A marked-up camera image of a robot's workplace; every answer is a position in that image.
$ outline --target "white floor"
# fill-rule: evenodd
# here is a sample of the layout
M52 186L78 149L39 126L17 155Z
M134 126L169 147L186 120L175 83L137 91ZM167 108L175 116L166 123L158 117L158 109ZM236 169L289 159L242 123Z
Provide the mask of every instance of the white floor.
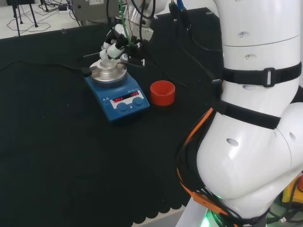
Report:
M47 13L44 12L42 9L40 9L38 5L39 4L32 4L33 10L35 11L34 14L36 21L37 23L41 23L38 24L38 27L35 27L35 24L31 22L34 20L29 5L22 5L22 8L26 16L28 16L29 18L27 18L25 15L22 15L23 11L22 8L20 7L21 18L24 24L21 25L20 20L18 19L19 29L25 30L23 32L20 32L21 35L40 33L43 32L42 30L45 29L46 30L44 32L48 32L48 31L60 30L62 28L72 28L78 26L77 22L73 20L68 13L60 14L58 10ZM14 14L13 14L13 8L11 6L0 6L0 39L18 36L18 32L9 29L8 26L11 29L15 29L15 30L17 29L16 20L14 19Z

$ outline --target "green cable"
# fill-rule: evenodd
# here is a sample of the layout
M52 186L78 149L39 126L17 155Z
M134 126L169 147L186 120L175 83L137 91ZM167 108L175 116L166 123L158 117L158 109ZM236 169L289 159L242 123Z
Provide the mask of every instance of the green cable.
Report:
M125 26L125 21L124 21L124 10L123 10L123 2L122 2L122 0L120 0L120 9L121 9L122 24L123 24L124 32L125 32L125 34L126 34L126 38L127 38L127 40L128 40L128 43L129 43L130 45L133 45L131 39L130 39L129 36L128 36L127 30L126 30L126 26Z

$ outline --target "gray device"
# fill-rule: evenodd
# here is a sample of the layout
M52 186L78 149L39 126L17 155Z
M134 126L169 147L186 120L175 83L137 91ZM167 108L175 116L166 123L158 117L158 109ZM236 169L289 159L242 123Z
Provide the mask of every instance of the gray device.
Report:
M78 21L100 20L107 18L107 0L72 0L72 7ZM119 0L109 0L109 17L119 16Z

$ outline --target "yellow object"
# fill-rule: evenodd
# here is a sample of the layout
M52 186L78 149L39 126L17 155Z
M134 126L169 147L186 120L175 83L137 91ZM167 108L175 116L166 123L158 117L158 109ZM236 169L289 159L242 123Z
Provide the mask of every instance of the yellow object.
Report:
M290 196L292 194L292 190L294 187L295 181L299 178L296 177L283 191L282 202L289 202ZM298 188L295 189L293 202L299 202L303 204L303 192L301 192Z

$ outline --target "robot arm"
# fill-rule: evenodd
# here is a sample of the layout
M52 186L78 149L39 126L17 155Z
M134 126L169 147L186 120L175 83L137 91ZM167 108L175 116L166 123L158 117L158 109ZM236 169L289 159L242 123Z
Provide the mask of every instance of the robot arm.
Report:
M129 5L125 8L125 29L122 24L117 24L108 34L102 46L100 57L103 61L108 59L117 59L124 52L125 48L129 46L126 34L134 41L133 48L140 48L140 13L143 11L142 22L142 37L149 41L152 38L153 30L150 29L151 18L154 13L159 13L165 9L167 0L146 0L145 7L142 10L142 2L139 0L129 1Z
M242 74L274 68L264 86L225 81L221 100L281 121L268 129L216 113L198 149L198 174L206 188L241 218L262 217L303 170L299 142L303 104L290 104L299 75L271 82L276 70L300 66L300 0L214 2L221 23L224 67ZM211 226L220 224L213 218Z

